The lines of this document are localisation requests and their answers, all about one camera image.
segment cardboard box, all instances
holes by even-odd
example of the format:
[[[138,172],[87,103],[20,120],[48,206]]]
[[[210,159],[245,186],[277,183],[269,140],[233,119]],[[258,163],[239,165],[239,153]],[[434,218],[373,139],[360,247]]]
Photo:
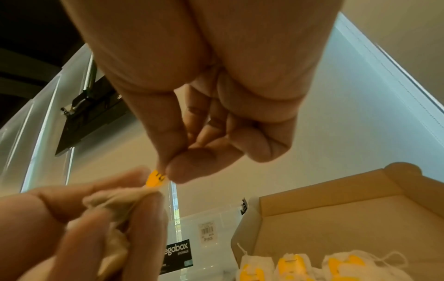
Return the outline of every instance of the cardboard box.
[[[325,255],[392,250],[409,260],[415,280],[444,280],[444,184],[408,163],[252,198],[231,240],[242,251],[270,256],[307,254],[321,268]]]

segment price tag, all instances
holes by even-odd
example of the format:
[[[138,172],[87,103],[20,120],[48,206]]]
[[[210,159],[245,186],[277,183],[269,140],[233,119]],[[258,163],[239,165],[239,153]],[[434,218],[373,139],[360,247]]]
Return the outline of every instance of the price tag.
[[[199,232],[200,243],[207,244],[217,241],[216,224],[214,221],[199,225]]]

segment person's left hand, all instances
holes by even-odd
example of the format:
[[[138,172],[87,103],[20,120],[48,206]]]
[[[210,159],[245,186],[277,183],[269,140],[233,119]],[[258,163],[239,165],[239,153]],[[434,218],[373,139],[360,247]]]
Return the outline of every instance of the person's left hand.
[[[1,198],[0,280],[16,280],[54,254],[57,258],[50,280],[89,280],[90,277],[95,280],[110,215],[103,211],[84,222],[82,219],[79,227],[84,229],[76,226],[67,235],[66,224],[85,210],[82,205],[85,196],[99,190],[141,187],[148,175],[148,169],[137,168],[93,183],[42,187]],[[123,270],[124,280],[142,280],[137,279],[138,276],[144,280],[157,279],[167,236],[164,215],[161,194],[149,195],[136,205],[128,233],[134,247]]]

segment black label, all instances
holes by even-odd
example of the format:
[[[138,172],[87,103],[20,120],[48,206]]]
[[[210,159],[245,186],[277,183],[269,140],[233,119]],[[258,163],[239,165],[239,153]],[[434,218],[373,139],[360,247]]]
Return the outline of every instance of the black label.
[[[193,266],[193,258],[191,256],[190,240],[187,239],[182,242],[170,244],[166,247],[160,274],[184,269],[190,266]]]

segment dark ceiling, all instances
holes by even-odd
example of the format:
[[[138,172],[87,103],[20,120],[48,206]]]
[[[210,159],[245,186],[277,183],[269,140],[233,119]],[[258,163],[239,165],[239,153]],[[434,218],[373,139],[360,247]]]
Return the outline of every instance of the dark ceiling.
[[[0,1],[0,127],[82,44],[59,0]]]

